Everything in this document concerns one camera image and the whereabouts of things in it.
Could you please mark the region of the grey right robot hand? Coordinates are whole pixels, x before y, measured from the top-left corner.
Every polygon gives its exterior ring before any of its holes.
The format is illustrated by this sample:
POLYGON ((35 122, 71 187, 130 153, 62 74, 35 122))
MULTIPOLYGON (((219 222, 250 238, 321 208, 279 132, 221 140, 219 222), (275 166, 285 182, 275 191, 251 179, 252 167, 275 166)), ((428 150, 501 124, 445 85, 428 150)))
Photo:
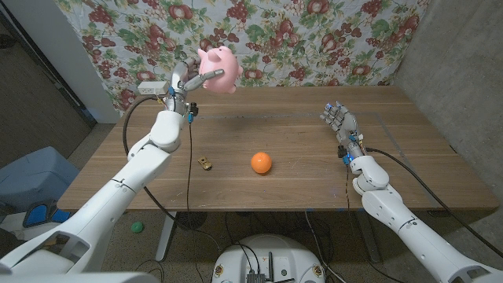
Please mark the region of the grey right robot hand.
POLYGON ((356 117, 347 107, 339 102, 327 103, 320 118, 336 133, 337 155, 346 165, 366 154, 356 117))

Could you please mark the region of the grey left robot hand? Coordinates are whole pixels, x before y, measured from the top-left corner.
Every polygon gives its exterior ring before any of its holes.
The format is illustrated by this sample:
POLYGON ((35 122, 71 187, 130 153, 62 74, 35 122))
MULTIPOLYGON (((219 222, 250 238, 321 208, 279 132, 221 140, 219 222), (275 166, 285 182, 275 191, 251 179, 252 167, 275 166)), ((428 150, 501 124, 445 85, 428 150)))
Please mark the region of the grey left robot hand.
POLYGON ((200 58, 192 57, 175 65, 167 92, 172 101, 172 106, 169 106, 168 110, 184 116, 187 109, 185 101, 188 92, 203 86, 207 80, 224 74, 223 69, 200 74, 200 62, 200 58))

